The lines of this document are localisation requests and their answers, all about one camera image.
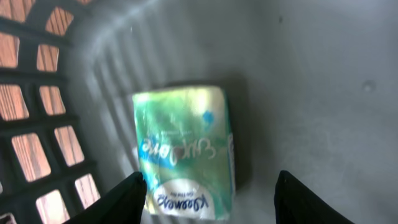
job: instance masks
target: kleenex tissue packet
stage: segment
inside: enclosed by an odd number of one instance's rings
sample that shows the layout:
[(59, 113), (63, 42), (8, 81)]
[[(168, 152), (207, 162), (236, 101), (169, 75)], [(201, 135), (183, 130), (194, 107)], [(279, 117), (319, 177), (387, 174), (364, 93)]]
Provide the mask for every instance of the kleenex tissue packet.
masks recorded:
[(135, 94), (145, 209), (208, 220), (231, 213), (233, 136), (226, 95), (216, 86), (188, 86)]

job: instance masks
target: wooden surface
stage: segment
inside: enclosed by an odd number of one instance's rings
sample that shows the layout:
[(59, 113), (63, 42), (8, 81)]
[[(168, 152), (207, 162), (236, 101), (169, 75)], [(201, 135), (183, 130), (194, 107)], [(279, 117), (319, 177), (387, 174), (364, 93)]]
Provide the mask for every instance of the wooden surface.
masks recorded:
[[(0, 0), (0, 16), (24, 22), (34, 2), (34, 0)], [(47, 21), (46, 31), (64, 35), (72, 20), (73, 15), (69, 12), (55, 8)], [(17, 67), (18, 48), (18, 37), (0, 33), (0, 67)], [(57, 71), (58, 53), (59, 49), (56, 47), (39, 45), (37, 69), (48, 72)], [(41, 86), (40, 95), (47, 114), (65, 113), (58, 87)], [(19, 86), (0, 85), (0, 115), (5, 121), (29, 117)], [(83, 161), (84, 155), (73, 128), (61, 127), (54, 131), (67, 165), (72, 166)], [(12, 145), (27, 181), (34, 181), (51, 173), (40, 140), (35, 133), (13, 137)], [(99, 199), (100, 195), (91, 175), (78, 179), (75, 185), (85, 208)], [(58, 191), (49, 192), (39, 198), (36, 206), (44, 223), (61, 223), (69, 219)]]

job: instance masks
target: gray surface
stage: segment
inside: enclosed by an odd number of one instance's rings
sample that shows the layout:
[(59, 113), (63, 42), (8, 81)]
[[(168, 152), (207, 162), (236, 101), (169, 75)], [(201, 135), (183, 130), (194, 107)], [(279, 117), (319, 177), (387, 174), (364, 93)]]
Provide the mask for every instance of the gray surface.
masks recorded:
[(355, 223), (398, 220), (398, 2), (109, 2), (60, 64), (106, 189), (138, 169), (133, 93), (219, 83), (237, 141), (230, 223), (275, 223), (281, 169)]

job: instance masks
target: tissue pack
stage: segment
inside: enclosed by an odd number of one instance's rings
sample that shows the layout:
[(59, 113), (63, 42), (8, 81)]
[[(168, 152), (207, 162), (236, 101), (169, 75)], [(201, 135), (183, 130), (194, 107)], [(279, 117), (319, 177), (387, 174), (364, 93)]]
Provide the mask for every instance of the tissue pack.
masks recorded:
[(216, 86), (188, 86), (135, 94), (145, 209), (226, 220), (234, 185), (233, 135), (226, 95)]

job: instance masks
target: circular mark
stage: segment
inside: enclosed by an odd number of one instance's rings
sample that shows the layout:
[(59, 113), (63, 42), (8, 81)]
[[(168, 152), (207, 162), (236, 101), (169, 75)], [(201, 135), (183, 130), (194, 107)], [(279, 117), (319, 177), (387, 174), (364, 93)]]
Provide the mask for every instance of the circular mark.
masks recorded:
[(376, 90), (376, 82), (374, 80), (366, 80), (362, 84), (362, 90), (367, 93), (372, 93)]

